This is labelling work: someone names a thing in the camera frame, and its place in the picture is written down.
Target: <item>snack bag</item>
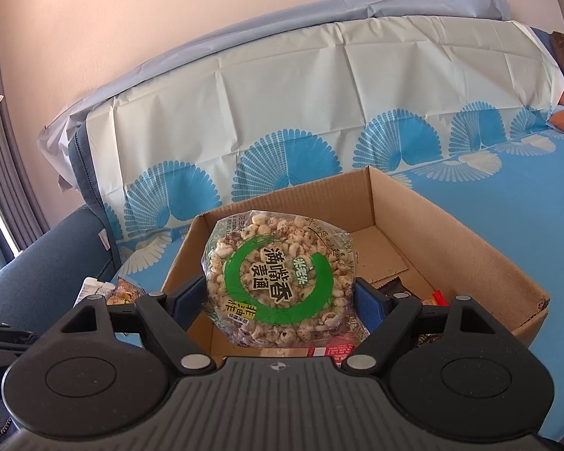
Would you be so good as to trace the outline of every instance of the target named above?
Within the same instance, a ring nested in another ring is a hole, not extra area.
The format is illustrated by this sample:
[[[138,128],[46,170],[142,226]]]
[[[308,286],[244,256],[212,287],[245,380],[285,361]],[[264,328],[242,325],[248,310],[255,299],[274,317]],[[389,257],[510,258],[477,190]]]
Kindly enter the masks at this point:
[[[132,283],[123,278],[118,278],[117,288],[107,297],[106,304],[108,306],[132,304],[136,301],[136,298],[141,297],[145,293],[142,288],[132,285]]]
[[[356,253],[326,222],[251,211],[217,222],[205,247],[206,312],[238,345],[326,346],[356,321]]]
[[[115,288],[113,283],[98,281],[96,278],[87,277],[83,280],[82,289],[79,291],[77,300],[75,300],[73,306],[76,306],[88,295],[102,295],[105,298],[109,298],[115,293]]]

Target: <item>yellow label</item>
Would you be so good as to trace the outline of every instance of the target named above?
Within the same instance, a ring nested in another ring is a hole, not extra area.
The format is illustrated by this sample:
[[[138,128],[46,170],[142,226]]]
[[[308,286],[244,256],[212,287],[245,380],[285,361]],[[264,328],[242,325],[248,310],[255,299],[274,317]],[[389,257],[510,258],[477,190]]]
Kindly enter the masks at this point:
[[[226,312],[236,314],[239,317],[244,317],[245,319],[254,319],[256,311],[257,307],[250,306],[249,304],[243,304],[242,302],[228,300],[228,303],[226,303]]]

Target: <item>green label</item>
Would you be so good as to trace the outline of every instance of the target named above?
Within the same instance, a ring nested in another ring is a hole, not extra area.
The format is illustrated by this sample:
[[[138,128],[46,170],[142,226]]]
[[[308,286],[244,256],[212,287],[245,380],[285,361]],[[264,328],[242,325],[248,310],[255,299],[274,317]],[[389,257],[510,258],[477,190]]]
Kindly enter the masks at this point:
[[[332,285],[334,283],[332,269],[324,255],[320,253],[312,254],[311,263],[316,271],[316,284],[313,292],[304,301],[288,309],[265,306],[251,297],[244,289],[241,283],[240,271],[242,262],[251,251],[259,250],[262,246],[271,242],[276,242],[276,239],[272,236],[256,236],[246,241],[230,256],[224,265],[226,289],[230,298],[235,302],[257,307],[256,321],[275,325],[297,324],[316,315],[332,297]]]

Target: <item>open cardboard box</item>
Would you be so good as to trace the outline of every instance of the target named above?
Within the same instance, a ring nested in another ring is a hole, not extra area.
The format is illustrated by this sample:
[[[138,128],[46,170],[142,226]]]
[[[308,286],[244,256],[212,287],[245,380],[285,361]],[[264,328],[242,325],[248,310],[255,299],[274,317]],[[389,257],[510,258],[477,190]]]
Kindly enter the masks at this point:
[[[399,276],[423,300],[435,290],[448,301],[458,294],[471,295],[527,346],[547,316],[549,295],[512,261],[454,217],[374,168],[200,215],[184,239],[163,291],[171,293],[191,276],[202,274],[201,257],[216,222],[249,210],[302,215],[340,227],[352,234],[357,276],[377,288]],[[218,362],[224,356],[273,355],[271,350],[232,345],[205,313],[188,333]]]

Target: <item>metal screw head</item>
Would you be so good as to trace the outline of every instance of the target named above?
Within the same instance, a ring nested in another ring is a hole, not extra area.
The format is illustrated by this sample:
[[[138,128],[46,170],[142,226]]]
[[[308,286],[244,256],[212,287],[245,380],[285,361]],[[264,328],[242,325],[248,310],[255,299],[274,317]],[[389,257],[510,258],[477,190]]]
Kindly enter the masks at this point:
[[[204,354],[189,354],[182,358],[181,363],[187,370],[202,370],[211,364],[211,358]]]
[[[354,370],[368,370],[376,366],[376,360],[369,354],[353,354],[347,358],[347,365]]]

